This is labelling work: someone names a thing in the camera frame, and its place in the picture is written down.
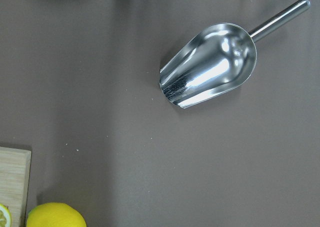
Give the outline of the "metal scoop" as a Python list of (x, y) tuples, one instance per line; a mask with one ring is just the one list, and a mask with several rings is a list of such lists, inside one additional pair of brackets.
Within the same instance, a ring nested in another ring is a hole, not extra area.
[(186, 109), (240, 87), (256, 67), (256, 43), (310, 7), (298, 0), (251, 31), (229, 22), (205, 28), (159, 71), (162, 93)]

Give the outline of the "whole lemon outer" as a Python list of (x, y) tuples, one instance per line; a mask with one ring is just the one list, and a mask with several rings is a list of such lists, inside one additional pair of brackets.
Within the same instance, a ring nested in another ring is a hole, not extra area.
[(36, 206), (26, 221), (27, 227), (86, 227), (84, 217), (71, 206), (49, 202)]

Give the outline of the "bamboo cutting board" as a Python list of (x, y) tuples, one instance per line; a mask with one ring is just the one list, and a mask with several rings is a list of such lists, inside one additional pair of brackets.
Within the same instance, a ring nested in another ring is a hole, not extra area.
[(23, 227), (32, 152), (24, 149), (0, 148), (0, 203), (11, 214), (11, 226)]

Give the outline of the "upper lemon half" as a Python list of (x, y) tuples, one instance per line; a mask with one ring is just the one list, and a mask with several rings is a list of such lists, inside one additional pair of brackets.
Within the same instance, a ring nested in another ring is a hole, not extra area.
[(0, 204), (0, 227), (11, 227), (12, 225), (12, 217), (9, 209)]

